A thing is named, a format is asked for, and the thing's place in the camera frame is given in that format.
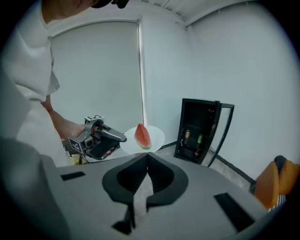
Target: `hand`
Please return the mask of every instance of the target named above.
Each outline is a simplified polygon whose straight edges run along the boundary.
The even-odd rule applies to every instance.
[[[77,137],[84,131],[84,124],[76,124],[68,121],[66,133],[68,136]]]

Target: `white shirt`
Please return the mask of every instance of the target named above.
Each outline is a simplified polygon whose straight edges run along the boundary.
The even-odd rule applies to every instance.
[[[48,36],[41,2],[38,1],[27,11],[7,40],[1,55],[1,70],[31,106],[15,138],[33,146],[40,154],[50,156],[56,166],[65,166],[71,162],[49,113],[41,105],[47,95],[59,88],[52,72]]]

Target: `watermelon slice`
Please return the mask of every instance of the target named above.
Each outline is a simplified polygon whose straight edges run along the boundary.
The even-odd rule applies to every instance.
[[[149,149],[151,148],[151,140],[147,129],[143,124],[139,123],[135,131],[135,140],[140,145],[141,148]]]

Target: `ceiling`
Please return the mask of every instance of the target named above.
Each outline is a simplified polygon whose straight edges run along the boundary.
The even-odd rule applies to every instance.
[[[179,15],[188,26],[201,17],[229,5],[245,0],[135,0],[164,8]]]

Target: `orange chair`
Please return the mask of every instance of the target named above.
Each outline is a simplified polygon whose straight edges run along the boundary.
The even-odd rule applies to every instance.
[[[277,156],[257,178],[254,196],[270,209],[279,195],[289,195],[300,175],[300,165]]]

